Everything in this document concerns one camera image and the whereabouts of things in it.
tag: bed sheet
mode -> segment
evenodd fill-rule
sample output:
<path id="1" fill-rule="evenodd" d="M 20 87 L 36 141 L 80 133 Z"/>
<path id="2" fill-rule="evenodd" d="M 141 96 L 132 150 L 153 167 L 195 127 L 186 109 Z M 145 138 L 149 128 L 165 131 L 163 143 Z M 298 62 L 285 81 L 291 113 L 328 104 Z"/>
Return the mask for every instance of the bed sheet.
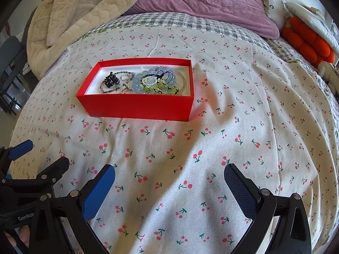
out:
<path id="1" fill-rule="evenodd" d="M 223 180 L 224 166 L 235 163 L 261 188 L 302 196 L 318 249 L 338 219 L 337 108 L 325 83 L 252 44 L 254 37 L 212 32 L 208 20 L 196 29 L 187 18 L 182 27 L 175 15 L 169 19 L 170 26 L 152 18 L 111 23 L 70 45 L 19 117 L 11 145 L 26 139 L 35 145 L 12 164 L 12 176 L 34 178 L 67 156 L 70 169 L 54 186 L 64 196 L 112 164 L 114 187 L 90 221 L 110 253 L 230 253 L 251 222 Z M 91 67 L 128 57 L 192 60 L 196 96 L 189 122 L 87 115 L 74 95 Z"/>
<path id="2" fill-rule="evenodd" d="M 295 50 L 284 38 L 279 37 L 277 40 L 266 39 L 268 45 L 275 54 L 285 62 L 299 60 L 301 65 L 309 71 L 318 73 L 318 69 L 313 67 L 297 50 Z"/>
<path id="3" fill-rule="evenodd" d="M 96 33 L 106 32 L 112 28 L 121 28 L 129 26 L 168 26 L 179 28 L 191 28 L 201 31 L 209 31 L 219 33 L 223 36 L 230 36 L 235 39 L 244 40 L 254 44 L 266 51 L 273 53 L 274 51 L 265 40 L 253 31 L 242 28 L 230 23 L 220 22 L 212 19 L 193 17 L 185 13 L 177 12 L 150 12 L 142 14 L 134 14 L 121 16 L 104 25 L 96 27 L 85 34 L 82 39 L 87 38 Z"/>

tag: open box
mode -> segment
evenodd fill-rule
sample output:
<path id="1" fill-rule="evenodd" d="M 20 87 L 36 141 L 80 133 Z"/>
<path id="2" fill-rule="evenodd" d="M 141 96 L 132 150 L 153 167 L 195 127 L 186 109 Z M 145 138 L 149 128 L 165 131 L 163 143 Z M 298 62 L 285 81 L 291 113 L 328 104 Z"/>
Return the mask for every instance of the open box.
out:
<path id="1" fill-rule="evenodd" d="M 101 93 L 99 85 L 112 72 L 132 68 L 168 66 L 185 69 L 185 95 Z M 90 116 L 189 121 L 194 100 L 191 60 L 177 58 L 126 58 L 98 62 L 76 97 Z"/>

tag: chair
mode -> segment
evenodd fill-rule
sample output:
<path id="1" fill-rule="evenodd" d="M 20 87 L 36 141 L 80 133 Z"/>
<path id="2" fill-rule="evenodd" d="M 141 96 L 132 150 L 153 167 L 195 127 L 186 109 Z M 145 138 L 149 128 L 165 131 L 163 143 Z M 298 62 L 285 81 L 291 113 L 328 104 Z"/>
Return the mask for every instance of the chair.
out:
<path id="1" fill-rule="evenodd" d="M 7 75 L 4 83 L 0 85 L 0 106 L 5 112 L 13 112 L 16 114 L 13 110 L 14 104 L 22 108 L 22 106 L 7 93 L 7 90 L 11 84 L 18 88 L 14 83 L 15 78 L 22 84 L 21 80 L 18 78 L 18 75 L 22 74 L 22 69 L 26 62 L 26 49 L 24 49 L 22 44 L 15 36 L 9 37 L 0 46 L 0 76 L 2 76 L 4 73 Z M 8 67 L 10 67 L 11 72 L 6 72 Z M 6 102 L 4 95 L 11 100 L 10 103 Z"/>

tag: jewelry box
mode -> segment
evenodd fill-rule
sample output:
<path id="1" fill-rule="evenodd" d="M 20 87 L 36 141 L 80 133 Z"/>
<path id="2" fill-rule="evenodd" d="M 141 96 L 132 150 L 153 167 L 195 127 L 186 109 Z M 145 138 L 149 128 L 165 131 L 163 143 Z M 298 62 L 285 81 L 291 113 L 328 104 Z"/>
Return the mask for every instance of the jewelry box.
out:
<path id="1" fill-rule="evenodd" d="M 194 101 L 191 61 L 177 58 L 99 61 L 76 97 L 93 117 L 189 121 Z"/>

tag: red box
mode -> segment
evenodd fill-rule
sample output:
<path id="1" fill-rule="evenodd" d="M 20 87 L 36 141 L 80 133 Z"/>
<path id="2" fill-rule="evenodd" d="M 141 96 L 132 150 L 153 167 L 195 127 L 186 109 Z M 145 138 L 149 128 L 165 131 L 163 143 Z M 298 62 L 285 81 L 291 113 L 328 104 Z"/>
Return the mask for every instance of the red box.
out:
<path id="1" fill-rule="evenodd" d="M 126 65 L 177 65 L 188 67 L 189 83 L 187 81 L 186 85 L 190 87 L 190 96 L 137 93 L 85 94 L 101 68 Z M 189 121 L 194 101 L 191 60 L 178 58 L 126 58 L 100 61 L 89 73 L 76 97 L 87 113 L 94 117 Z"/>

